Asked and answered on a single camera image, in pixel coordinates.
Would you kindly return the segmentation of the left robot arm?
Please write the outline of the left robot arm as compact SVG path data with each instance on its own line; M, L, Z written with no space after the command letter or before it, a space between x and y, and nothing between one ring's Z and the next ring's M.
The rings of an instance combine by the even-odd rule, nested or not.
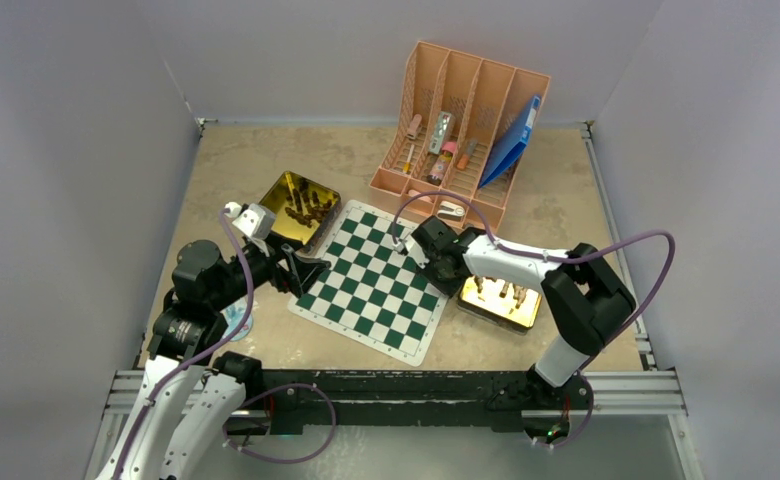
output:
M181 248L173 287L152 326L142 385L99 478L187 479L231 413L261 402L261 362L237 353L214 357L210 350L227 330L226 309L249 301L247 276L256 287L269 284L300 297L331 267L297 254L280 236L270 251L245 245L244 269L210 240Z

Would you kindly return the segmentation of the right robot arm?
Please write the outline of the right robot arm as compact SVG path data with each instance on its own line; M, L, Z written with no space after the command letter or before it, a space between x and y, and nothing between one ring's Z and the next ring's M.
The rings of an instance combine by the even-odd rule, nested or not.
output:
M531 289L546 300L558 335L530 368L527 381L530 399L542 407L565 396L567 381L618 336L636 311L634 296L603 253L586 243L546 250L500 239L489 228L456 232L431 216L393 244L448 296L478 276Z

